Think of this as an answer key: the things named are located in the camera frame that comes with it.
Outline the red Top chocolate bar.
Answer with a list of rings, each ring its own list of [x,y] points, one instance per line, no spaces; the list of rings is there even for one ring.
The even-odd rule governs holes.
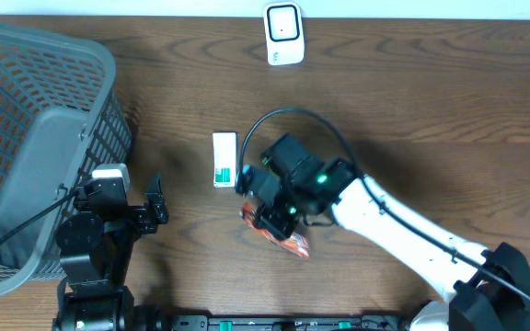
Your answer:
[[[273,236],[266,229],[259,229],[256,227],[256,209],[249,203],[245,202],[239,215],[242,217],[244,222],[254,231],[263,235],[271,243],[281,247],[282,249],[289,251],[302,259],[308,260],[310,258],[310,246],[305,237],[300,234],[293,233],[288,239],[279,240]]]

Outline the white Panadol box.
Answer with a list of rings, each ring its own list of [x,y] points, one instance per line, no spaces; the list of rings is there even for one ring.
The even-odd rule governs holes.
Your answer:
[[[213,133],[213,185],[216,188],[233,188],[236,183],[237,134]]]

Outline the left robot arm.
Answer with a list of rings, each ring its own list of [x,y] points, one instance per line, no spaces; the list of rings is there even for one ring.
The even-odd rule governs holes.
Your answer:
[[[77,214],[57,229],[55,242],[66,274],[52,328],[61,331],[166,331],[171,319],[155,305],[136,305],[125,285],[135,242],[168,223],[161,176],[155,175],[147,202],[131,206],[123,180],[87,178],[75,187]]]

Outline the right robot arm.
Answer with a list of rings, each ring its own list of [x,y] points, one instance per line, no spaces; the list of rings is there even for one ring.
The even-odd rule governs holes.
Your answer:
[[[284,242],[307,215],[328,212],[340,227],[383,248],[440,296],[410,330],[530,330],[530,266],[507,243],[490,250],[413,211],[341,158],[323,161],[285,134],[241,165],[236,192],[260,205],[256,225]]]

